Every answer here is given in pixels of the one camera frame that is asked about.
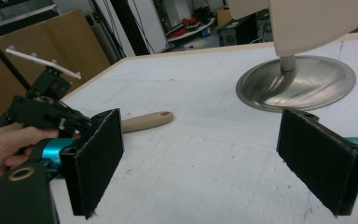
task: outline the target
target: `white plastic part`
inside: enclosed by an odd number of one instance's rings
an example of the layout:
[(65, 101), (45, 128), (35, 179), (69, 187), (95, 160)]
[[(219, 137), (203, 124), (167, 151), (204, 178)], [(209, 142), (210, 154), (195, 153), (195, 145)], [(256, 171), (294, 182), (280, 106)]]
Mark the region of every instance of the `white plastic part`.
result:
[(33, 63), (39, 63), (39, 64), (42, 64), (42, 65), (47, 65), (47, 66), (53, 67), (53, 68), (63, 72), (67, 76), (75, 77), (77, 79), (81, 79), (80, 73), (75, 74), (75, 73), (69, 71), (68, 69), (66, 69), (64, 67), (61, 67), (61, 66), (57, 65), (56, 63), (51, 63), (51, 62), (48, 62), (48, 61), (45, 61), (45, 60), (42, 60), (42, 59), (38, 59), (38, 58), (33, 57), (31, 55), (27, 55), (27, 54), (18, 52), (16, 50), (14, 50), (14, 47), (12, 47), (12, 46), (10, 46), (8, 49), (6, 49), (6, 52), (9, 53), (9, 54), (13, 54), (15, 56), (18, 56), (20, 58), (29, 60), (29, 61), (31, 61)]
[(269, 0), (228, 0), (228, 6), (231, 17), (238, 20), (269, 7)]
[(276, 54), (295, 55), (356, 29), (358, 0), (269, 0), (269, 14)]

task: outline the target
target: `human hand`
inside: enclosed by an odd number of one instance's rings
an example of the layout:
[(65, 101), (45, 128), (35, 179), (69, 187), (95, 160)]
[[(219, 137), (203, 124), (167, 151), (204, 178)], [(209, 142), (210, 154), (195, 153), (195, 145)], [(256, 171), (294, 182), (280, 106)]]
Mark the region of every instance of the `human hand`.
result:
[[(58, 137), (58, 130), (41, 130), (35, 127), (23, 128), (13, 123), (0, 128), (0, 176), (7, 167), (15, 167), (25, 162), (33, 146), (42, 139)], [(24, 154), (16, 155), (19, 149), (26, 147)]]

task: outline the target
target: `brass ring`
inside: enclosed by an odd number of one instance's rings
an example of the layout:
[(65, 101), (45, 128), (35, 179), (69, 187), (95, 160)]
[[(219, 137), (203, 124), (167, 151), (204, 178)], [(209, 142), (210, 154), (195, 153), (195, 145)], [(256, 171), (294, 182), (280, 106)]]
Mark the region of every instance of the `brass ring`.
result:
[(33, 174), (34, 174), (33, 167), (24, 167), (10, 174), (8, 179), (11, 181), (19, 181), (19, 180), (26, 179)]

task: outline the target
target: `white lampshade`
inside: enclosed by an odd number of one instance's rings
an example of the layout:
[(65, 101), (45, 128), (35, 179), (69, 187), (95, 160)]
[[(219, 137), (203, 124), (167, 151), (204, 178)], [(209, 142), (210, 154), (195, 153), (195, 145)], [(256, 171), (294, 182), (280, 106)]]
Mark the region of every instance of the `white lampshade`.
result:
[(278, 56), (316, 49), (358, 27), (358, 0), (269, 0)]

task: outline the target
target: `wire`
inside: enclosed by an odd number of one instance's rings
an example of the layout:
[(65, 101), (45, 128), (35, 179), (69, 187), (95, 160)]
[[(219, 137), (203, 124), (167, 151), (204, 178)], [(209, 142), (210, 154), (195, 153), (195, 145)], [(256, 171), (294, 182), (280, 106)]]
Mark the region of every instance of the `wire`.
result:
[(260, 37), (258, 37), (256, 40), (252, 40), (249, 44), (253, 44), (254, 42), (256, 42), (257, 40), (260, 40), (260, 39), (262, 39), (263, 38), (263, 36), (261, 35)]
[(136, 13), (138, 14), (138, 19), (139, 19), (139, 21), (140, 21), (141, 24), (139, 24), (137, 20), (135, 20), (135, 22), (136, 22), (136, 25), (138, 26), (139, 30), (140, 30), (140, 31), (142, 32), (142, 34), (144, 35), (144, 39), (145, 39), (145, 41), (146, 41), (146, 43), (147, 43), (147, 49), (149, 49), (149, 50), (152, 49), (152, 52), (153, 52), (154, 54), (156, 54), (156, 52), (155, 52), (154, 49), (153, 49), (153, 46), (150, 44), (149, 40), (147, 39), (145, 30), (144, 30), (144, 26), (142, 25), (141, 16), (139, 15), (138, 7), (136, 6), (134, 0), (132, 0), (132, 2), (133, 2), (133, 4), (134, 4), (134, 6), (135, 6), (135, 10), (136, 10)]
[(118, 43), (119, 43), (119, 47), (121, 49), (121, 52), (124, 54), (124, 57), (126, 57), (126, 55), (124, 53), (123, 45), (121, 43), (120, 35), (118, 34), (117, 27), (116, 27), (116, 24), (115, 24), (115, 20), (113, 19), (112, 11), (110, 10), (110, 7), (108, 5), (107, 0), (103, 0), (103, 4), (104, 4), (104, 6), (106, 8), (107, 14), (109, 16), (109, 20), (112, 23), (112, 26), (116, 31), (116, 36), (117, 36), (117, 39), (118, 39)]
[(211, 6), (209, 5), (209, 2), (205, 0), (206, 5), (208, 5), (209, 9), (211, 10)]

